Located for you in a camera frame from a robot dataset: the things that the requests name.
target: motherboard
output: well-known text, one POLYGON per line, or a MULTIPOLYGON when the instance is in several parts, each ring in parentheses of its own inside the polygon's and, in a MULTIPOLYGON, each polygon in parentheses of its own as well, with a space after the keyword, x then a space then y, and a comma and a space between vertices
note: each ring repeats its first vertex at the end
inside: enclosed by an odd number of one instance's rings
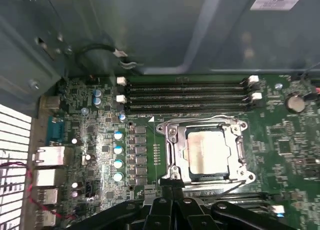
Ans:
POLYGON ((46 216, 38 225, 65 228, 123 201, 142 204, 174 179, 186 197, 209 205, 239 186, 232 203, 319 229, 320 118, 312 88, 290 75, 63 79, 58 106, 53 99, 40 105, 54 111, 37 154, 38 199, 76 218, 46 216), (48 171, 52 182, 42 178, 48 171))

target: cable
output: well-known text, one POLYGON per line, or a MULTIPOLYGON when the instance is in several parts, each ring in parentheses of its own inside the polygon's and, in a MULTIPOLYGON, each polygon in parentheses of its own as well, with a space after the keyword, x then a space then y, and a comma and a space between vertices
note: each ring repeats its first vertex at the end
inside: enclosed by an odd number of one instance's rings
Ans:
POLYGON ((228 189, 227 191, 224 191, 224 192, 222 192, 222 193, 214 196, 213 198, 211 198, 210 200, 208 200, 207 202, 205 202, 204 205, 205 205, 206 207, 212 206, 212 205, 215 203, 216 200, 224 197, 225 195, 229 194, 229 193, 232 192, 233 190, 236 190, 237 188, 239 188, 240 186, 242 186, 243 184, 245 184, 246 181, 247 181, 247 180, 243 180, 243 181, 241 181, 238 185, 236 185, 236 186, 228 189))
POLYGON ((74 61, 75 64, 78 66, 78 68, 80 68, 83 72, 86 72, 89 74, 88 69, 80 62, 81 56, 84 55, 85 53, 91 51, 91 50, 106 50, 108 52, 111 52, 112 54, 114 54, 117 58, 120 59, 120 66, 123 69, 126 70, 132 70, 132 72, 136 75, 137 71, 133 70, 133 68, 135 68, 138 63, 134 62, 134 61, 130 61, 128 59, 128 55, 124 52, 124 51, 119 51, 117 50, 115 47, 107 45, 107 44, 102 44, 102 43, 92 43, 89 45, 86 45, 82 48, 80 48, 79 50, 77 50, 74 53, 74 61))
POLYGON ((45 205, 43 205, 43 204, 41 204, 40 202, 34 200, 34 199, 31 197, 32 187, 33 187, 32 182, 33 182, 33 179, 34 179, 34 178, 33 178, 33 174, 32 174, 32 172, 31 172, 29 166, 28 166, 27 164, 21 162, 21 161, 14 161, 14 162, 5 162, 5 163, 0 164, 0 168, 9 167, 9 166, 11 166, 11 165, 18 165, 18 166, 22 166, 22 167, 25 167, 25 168, 26 168, 26 174, 25 174, 25 175, 26 175, 27 178, 30 178, 30 182, 31 182, 30 185, 29 185, 29 187, 27 188, 26 192, 28 193, 27 198, 29 199, 29 201, 30 201, 31 203, 37 205, 37 206, 38 206, 41 210, 43 210, 43 211, 48 211, 48 212, 52 213, 53 215, 56 215, 56 216, 57 216, 58 218, 60 218, 60 219, 75 219, 75 216, 74 216, 74 215, 69 214, 69 215, 65 215, 65 216, 64 216, 64 215, 62 215, 62 214, 60 214, 60 213, 58 213, 58 212, 55 212, 55 211, 50 210, 50 209, 47 208, 45 205))
POLYGON ((316 64, 304 70, 303 74, 301 75, 301 79, 304 79, 312 69, 314 69, 315 67, 318 67, 319 65, 320 65, 320 62, 317 62, 316 64))

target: capacitor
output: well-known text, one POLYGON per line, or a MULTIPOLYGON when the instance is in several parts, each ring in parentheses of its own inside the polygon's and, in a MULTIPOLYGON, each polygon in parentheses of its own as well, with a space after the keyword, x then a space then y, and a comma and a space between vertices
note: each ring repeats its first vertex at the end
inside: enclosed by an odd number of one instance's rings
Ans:
POLYGON ((88 153, 87 155, 85 155, 84 159, 87 161, 93 161, 96 160, 96 156, 94 154, 88 153))
POLYGON ((102 92, 99 89, 95 89, 93 90, 93 96, 95 96, 96 98, 101 97, 102 92))
POLYGON ((122 148, 122 146, 116 146, 116 147, 113 149, 113 152, 114 152, 115 154, 121 154, 123 150, 124 150, 124 149, 122 148))
POLYGON ((71 192, 71 197, 77 198, 77 197, 79 197, 81 194, 82 194, 82 191, 81 191, 81 190, 74 190, 74 191, 71 192))
POLYGON ((78 189, 81 188, 83 186, 83 183, 81 181, 75 181, 74 183, 72 183, 71 187, 73 189, 78 189))
POLYGON ((113 162, 113 166, 116 168, 116 169, 120 169, 122 168, 124 165, 124 162, 120 159, 117 159, 113 162))
POLYGON ((98 108, 101 104, 101 99, 99 97, 95 97, 93 99, 93 104, 98 108))
POLYGON ((86 108, 86 107, 83 107, 83 108, 81 108, 81 113, 82 113, 83 115, 87 115, 87 114, 89 113, 89 109, 86 108))
POLYGON ((113 180, 116 181, 116 182, 120 182, 123 177, 124 177, 124 175, 121 172, 116 172, 113 175, 113 180))
POLYGON ((74 145, 78 145, 78 146, 83 145, 83 142, 81 141, 81 139, 79 139, 77 137, 72 138, 71 143, 74 145))
POLYGON ((122 134, 122 132, 116 131, 113 136, 115 140, 121 140, 124 135, 122 134))
POLYGON ((119 120, 120 120, 120 122, 124 123, 126 121, 126 115, 124 113, 121 113, 119 115, 119 120))
POLYGON ((306 108, 305 100, 296 94, 290 94, 285 100, 285 107, 293 114, 299 114, 306 108))

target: green circuit board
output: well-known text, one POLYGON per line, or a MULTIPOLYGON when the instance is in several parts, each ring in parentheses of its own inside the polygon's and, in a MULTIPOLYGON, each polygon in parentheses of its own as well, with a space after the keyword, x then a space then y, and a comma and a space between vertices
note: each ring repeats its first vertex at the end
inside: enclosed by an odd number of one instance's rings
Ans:
MULTIPOLYGON (((130 76, 127 80, 145 83, 166 82, 223 82, 238 80, 247 75, 199 75, 199 76, 130 76)), ((286 98, 292 93, 303 96, 310 91, 308 85, 292 81, 289 75, 259 75, 259 92, 263 106, 248 111, 226 111, 223 114, 234 116, 248 123, 243 132, 245 159, 249 171, 256 175, 253 183, 245 185, 237 193, 286 194, 280 202, 271 204, 285 207, 287 224, 302 230, 320 228, 320 165, 307 164, 305 159, 320 159, 320 118, 313 101, 306 103, 302 113, 295 114, 285 106, 286 98)), ((212 117, 215 112, 177 112, 160 114, 157 111, 127 114, 119 120, 116 95, 116 80, 112 77, 99 77, 95 80, 73 78, 59 84, 59 94, 64 104, 58 118, 64 121, 63 145, 74 149, 74 163, 67 169, 67 182, 62 188, 63 212, 69 213, 75 206, 83 204, 85 214, 81 221, 95 213, 127 200, 142 201, 145 198, 161 196, 158 179, 166 174, 165 137, 156 131, 159 123, 173 118, 212 117), (93 104, 93 91, 100 90, 101 104, 93 104), (135 130, 141 127, 140 133, 135 130), (115 139, 115 132, 122 138, 115 139), (81 144, 72 143, 77 138, 81 144), (141 166, 146 170, 143 177, 134 174, 136 161, 133 147, 142 143, 146 153, 140 155, 141 166), (115 154, 115 147, 122 147, 121 154, 115 154), (95 161, 85 162, 84 156, 93 154, 95 161), (116 169, 114 162, 121 160, 123 166, 116 169), (115 173, 121 173, 123 180, 115 181, 115 173), (84 182, 90 185, 78 198, 71 196, 71 184, 84 182)), ((188 192, 186 196, 215 195, 215 189, 188 192)))

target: blue port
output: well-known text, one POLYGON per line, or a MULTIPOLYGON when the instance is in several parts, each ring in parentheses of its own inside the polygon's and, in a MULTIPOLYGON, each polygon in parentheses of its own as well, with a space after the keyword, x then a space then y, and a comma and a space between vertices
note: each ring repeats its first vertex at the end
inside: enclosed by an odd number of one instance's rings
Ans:
POLYGON ((50 116, 48 118, 48 128, 46 131, 45 145, 50 142, 62 143, 65 135, 65 122, 60 118, 50 116))

